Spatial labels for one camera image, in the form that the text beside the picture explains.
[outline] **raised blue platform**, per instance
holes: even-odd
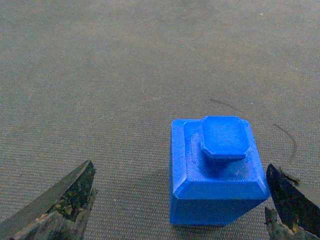
[[[169,171],[175,225],[227,225],[270,196],[250,124],[236,116],[174,120]]]

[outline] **textured mat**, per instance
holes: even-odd
[[[320,192],[319,1],[0,1],[0,221],[90,159],[86,240],[266,240],[269,199],[172,227],[174,119],[250,122],[263,166]]]

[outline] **octagonal knob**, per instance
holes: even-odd
[[[252,150],[245,122],[237,116],[206,116],[199,134],[201,151],[213,162],[236,162]]]

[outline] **gray carpet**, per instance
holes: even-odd
[[[317,0],[0,1],[0,222],[87,159],[86,240],[266,240],[168,218],[171,121],[236,115],[320,192]]]

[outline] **blue block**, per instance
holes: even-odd
[[[265,172],[246,120],[206,116],[172,122],[172,224],[227,225],[269,196]]]

